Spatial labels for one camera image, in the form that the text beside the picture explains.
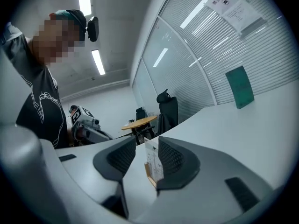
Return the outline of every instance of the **white table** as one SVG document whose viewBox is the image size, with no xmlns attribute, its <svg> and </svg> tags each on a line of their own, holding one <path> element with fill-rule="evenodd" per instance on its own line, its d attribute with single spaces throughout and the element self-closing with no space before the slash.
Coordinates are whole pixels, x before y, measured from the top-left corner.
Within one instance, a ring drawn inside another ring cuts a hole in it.
<svg viewBox="0 0 299 224">
<path fill-rule="evenodd" d="M 297 158 L 298 125 L 299 81 L 295 81 L 256 95 L 254 102 L 240 110 L 234 102 L 204 108 L 161 136 L 223 151 L 277 188 L 286 182 Z M 157 196 L 146 177 L 145 162 L 141 144 L 124 178 L 131 220 Z"/>
</svg>

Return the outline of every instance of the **green folder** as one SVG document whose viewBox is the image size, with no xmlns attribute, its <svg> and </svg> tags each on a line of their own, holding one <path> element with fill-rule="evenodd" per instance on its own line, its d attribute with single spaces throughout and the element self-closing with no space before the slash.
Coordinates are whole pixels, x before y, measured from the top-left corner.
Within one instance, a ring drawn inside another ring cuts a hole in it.
<svg viewBox="0 0 299 224">
<path fill-rule="evenodd" d="M 234 94 L 235 104 L 238 109 L 254 101 L 251 84 L 243 66 L 231 70 L 225 75 Z"/>
</svg>

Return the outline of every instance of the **black office chair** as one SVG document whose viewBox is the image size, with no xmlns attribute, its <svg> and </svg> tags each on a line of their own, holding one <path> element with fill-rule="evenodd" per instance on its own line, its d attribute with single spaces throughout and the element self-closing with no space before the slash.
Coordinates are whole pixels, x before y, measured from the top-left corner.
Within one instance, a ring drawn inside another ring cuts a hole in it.
<svg viewBox="0 0 299 224">
<path fill-rule="evenodd" d="M 157 96 L 161 113 L 159 117 L 158 135 L 178 125 L 178 100 L 176 97 L 170 97 L 167 91 L 168 89 Z"/>
<path fill-rule="evenodd" d="M 138 108 L 136 110 L 136 120 L 143 119 L 145 117 L 147 117 L 145 110 L 142 107 Z M 136 130 L 137 134 L 139 133 L 139 134 L 143 135 L 144 137 L 146 137 L 146 133 L 149 133 L 151 138 L 154 138 L 155 133 L 152 130 L 153 128 L 155 128 L 155 126 L 152 126 L 152 125 L 150 125 L 150 123 L 147 123 L 146 125 L 142 125 L 142 126 L 136 128 L 135 130 Z"/>
</svg>

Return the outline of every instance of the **white wall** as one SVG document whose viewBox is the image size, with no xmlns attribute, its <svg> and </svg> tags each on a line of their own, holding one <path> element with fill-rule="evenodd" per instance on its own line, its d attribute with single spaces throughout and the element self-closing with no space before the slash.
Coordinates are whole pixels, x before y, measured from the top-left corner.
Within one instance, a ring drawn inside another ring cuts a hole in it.
<svg viewBox="0 0 299 224">
<path fill-rule="evenodd" d="M 129 86 L 113 90 L 100 91 L 87 96 L 62 102 L 65 115 L 69 115 L 71 105 L 80 105 L 88 109 L 100 120 L 101 129 L 113 138 L 131 132 L 121 130 L 128 120 L 136 119 L 137 103 Z"/>
<path fill-rule="evenodd" d="M 136 44 L 134 57 L 131 66 L 130 86 L 133 85 L 134 77 L 138 68 L 138 64 L 143 53 L 146 41 L 150 35 L 150 31 L 154 25 L 157 15 L 160 12 L 165 0 L 151 0 L 143 19 L 142 27 L 140 29 L 138 42 Z"/>
</svg>

